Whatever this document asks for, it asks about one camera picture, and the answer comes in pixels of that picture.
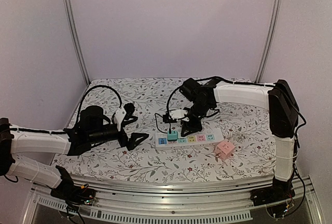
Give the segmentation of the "teal cube charger plug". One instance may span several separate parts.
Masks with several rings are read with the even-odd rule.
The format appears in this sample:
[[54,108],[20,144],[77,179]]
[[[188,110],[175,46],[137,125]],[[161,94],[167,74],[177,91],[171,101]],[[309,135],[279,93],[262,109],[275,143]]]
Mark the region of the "teal cube charger plug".
[[167,132],[168,142],[175,142],[178,139],[178,132],[176,130],[170,130]]

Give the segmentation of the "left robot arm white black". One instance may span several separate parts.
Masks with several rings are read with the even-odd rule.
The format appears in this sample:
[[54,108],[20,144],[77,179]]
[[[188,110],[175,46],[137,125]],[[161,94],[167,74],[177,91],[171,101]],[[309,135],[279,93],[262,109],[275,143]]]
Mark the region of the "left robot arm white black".
[[72,128],[60,131],[21,128],[1,118],[1,176],[21,177],[49,187],[54,198],[89,205],[96,192],[88,184],[76,186],[65,168],[51,167],[23,154],[79,156],[109,141],[117,141],[121,148],[131,151],[149,137],[146,133],[126,134],[125,126],[137,121],[134,111],[133,104],[126,104],[109,119],[103,108],[89,106],[80,113]]

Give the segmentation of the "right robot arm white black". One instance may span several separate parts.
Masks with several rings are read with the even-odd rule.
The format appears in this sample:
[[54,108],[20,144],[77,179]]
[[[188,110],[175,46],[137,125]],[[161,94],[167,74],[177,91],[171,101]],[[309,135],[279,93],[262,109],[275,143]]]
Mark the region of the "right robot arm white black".
[[275,144],[272,185],[251,191],[254,206],[271,204],[294,197],[293,178],[298,176],[298,130],[306,124],[288,82],[230,81],[221,77],[186,79],[179,92],[192,105],[179,116],[181,135],[202,131],[202,120],[221,104],[256,107],[268,115],[269,132]]

